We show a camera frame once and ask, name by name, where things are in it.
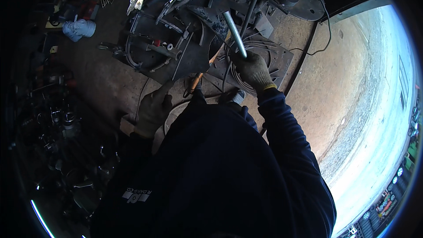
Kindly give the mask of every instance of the work glove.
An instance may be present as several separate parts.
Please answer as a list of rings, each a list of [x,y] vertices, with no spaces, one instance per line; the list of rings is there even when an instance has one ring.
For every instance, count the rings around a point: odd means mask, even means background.
[[[138,123],[134,128],[135,133],[146,139],[154,138],[157,129],[163,125],[172,109],[172,95],[166,93],[173,84],[173,81],[168,81],[141,100],[138,108]]]
[[[266,62],[263,57],[247,50],[247,58],[244,59],[239,52],[231,54],[230,58],[236,66],[241,79],[253,87],[257,93],[261,93],[266,89],[275,87]]]

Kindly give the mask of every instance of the person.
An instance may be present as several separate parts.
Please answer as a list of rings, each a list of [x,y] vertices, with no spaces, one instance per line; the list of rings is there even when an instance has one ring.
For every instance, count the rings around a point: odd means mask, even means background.
[[[168,82],[142,99],[125,156],[92,215],[91,237],[330,237],[335,204],[264,59],[232,55],[256,91],[269,144],[238,103],[200,88],[151,156],[171,108]]]

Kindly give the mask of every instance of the sleeve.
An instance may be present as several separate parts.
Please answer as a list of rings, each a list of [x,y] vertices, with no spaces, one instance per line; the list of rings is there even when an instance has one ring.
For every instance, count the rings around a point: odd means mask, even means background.
[[[151,157],[153,139],[145,139],[136,134],[130,134],[128,143],[123,147],[119,157],[121,161],[113,178],[108,184],[108,192],[125,187],[132,179],[135,171],[145,166]]]
[[[297,226],[302,227],[297,232],[314,230],[310,237],[324,232],[330,237],[336,220],[335,202],[301,126],[285,103],[285,95],[276,88],[267,89],[258,97],[258,105],[269,146],[296,207],[294,214],[301,219]]]

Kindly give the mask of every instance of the sneaker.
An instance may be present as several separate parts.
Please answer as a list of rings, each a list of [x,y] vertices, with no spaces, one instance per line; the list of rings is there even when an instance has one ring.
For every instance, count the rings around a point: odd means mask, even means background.
[[[244,90],[238,89],[236,92],[231,92],[228,94],[226,103],[229,102],[235,102],[238,105],[241,105],[241,103],[244,101],[246,97],[246,92]]]

